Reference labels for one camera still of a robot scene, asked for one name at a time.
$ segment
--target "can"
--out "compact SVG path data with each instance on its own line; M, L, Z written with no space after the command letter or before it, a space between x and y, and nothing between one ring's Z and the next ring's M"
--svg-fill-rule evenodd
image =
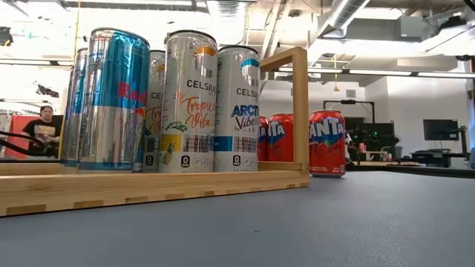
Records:
M258 157L259 161L267 161L267 148L269 122L265 116L259 117L259 140L258 140Z
M88 49L79 49L74 61L73 84L71 85L71 104L68 110L69 119L65 129L65 167L77 167L78 147L79 147L79 128L82 119L82 97L85 87L86 70L88 68Z
M81 171L132 172L141 149L149 62L143 37L113 28L92 31Z
M269 148L267 160L294 161L294 115L273 114L269 121Z
M313 111L310 117L309 170L314 177L345 174L345 129L340 111Z
M216 41L206 33L178 30L168 37L166 49L159 172L211 172Z
M252 48L218 53L214 171L257 171L261 63Z
M59 164L64 165L66 156L65 156L65 151L66 151L66 139L68 135L68 123L69 123L69 117L70 117L70 109L71 109L71 88L73 86L73 79L74 79L74 66L71 68L71 71L69 73L69 84L68 84L68 95L66 96L66 109L65 109L65 118L64 118L64 124L62 127L64 130L62 130L62 135L61 135L61 153L59 155Z
M162 127L163 86L165 85L165 51L150 51L143 172L158 172L160 130Z

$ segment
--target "wooden tray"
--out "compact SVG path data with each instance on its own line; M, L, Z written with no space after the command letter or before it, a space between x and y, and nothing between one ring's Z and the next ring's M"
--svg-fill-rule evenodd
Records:
M259 171L201 174L61 174L55 163L0 164L0 216L212 197L309 185L307 51L294 47L261 62L293 66L294 162L259 162Z

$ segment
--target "table surface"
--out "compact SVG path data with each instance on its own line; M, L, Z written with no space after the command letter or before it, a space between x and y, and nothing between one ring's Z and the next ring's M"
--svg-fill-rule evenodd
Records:
M353 172L309 188L0 218L1 267L474 266L475 179Z

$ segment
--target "ceiling duct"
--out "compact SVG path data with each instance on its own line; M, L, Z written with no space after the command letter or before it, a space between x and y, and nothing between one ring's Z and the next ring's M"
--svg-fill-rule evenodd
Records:
M214 19L217 42L220 45L238 45L244 40L246 9L249 1L207 1Z
M322 16L324 23L318 27L317 37L345 28L355 18L356 12L364 8L370 0L335 0L331 10Z

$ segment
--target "celsius can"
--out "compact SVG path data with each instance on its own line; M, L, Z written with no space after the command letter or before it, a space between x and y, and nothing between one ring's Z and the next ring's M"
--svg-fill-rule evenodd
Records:
M269 122L265 116L259 117L259 140L258 157L259 161L267 161L267 133L269 132Z
M274 114L269 121L269 144L267 160L276 162L294 161L294 115Z
M76 167L78 162L79 128L82 118L82 97L88 60L88 49L79 49L74 62L73 84L71 85L71 104L66 127L65 167Z
M161 173L213 171L217 48L194 30L171 33L160 134Z
M214 171L257 171L258 52L231 45L219 50L217 60Z
M162 127L163 86L165 85L165 51L150 51L143 172L158 172L158 148Z
M132 172L142 149L149 63L144 38L113 28L92 31L81 171Z
M59 164L63 165L66 160L65 156L65 151L66 151L66 135L68 134L68 131L66 130L68 128L68 123L69 123L69 116L70 116L70 109L71 109L71 88L73 86L73 78L74 78L74 67L71 68L71 71L69 73L69 85L68 85L68 95L66 96L66 109L65 109L65 118L64 118L64 124L62 125L62 135L61 135L61 153L59 155Z
M345 173L345 131L340 111L313 111L310 117L309 169L314 177Z

